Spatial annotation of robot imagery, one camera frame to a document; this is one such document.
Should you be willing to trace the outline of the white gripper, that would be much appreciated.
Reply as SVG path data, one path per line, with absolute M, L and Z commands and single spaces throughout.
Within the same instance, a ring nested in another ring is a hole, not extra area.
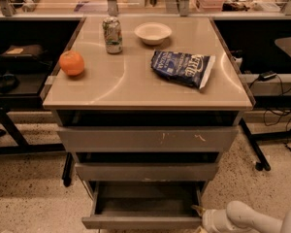
M 199 226 L 195 233 L 226 233 L 230 231 L 230 221 L 225 210 L 206 210 L 205 208 L 192 205 L 198 216 L 202 216 L 202 225 Z

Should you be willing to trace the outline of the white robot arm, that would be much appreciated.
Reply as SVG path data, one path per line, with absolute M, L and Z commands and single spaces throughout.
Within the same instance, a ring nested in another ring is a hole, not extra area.
M 200 233 L 291 233 L 291 209 L 283 220 L 253 210 L 241 201 L 231 201 L 223 210 L 192 205 L 202 219 Z

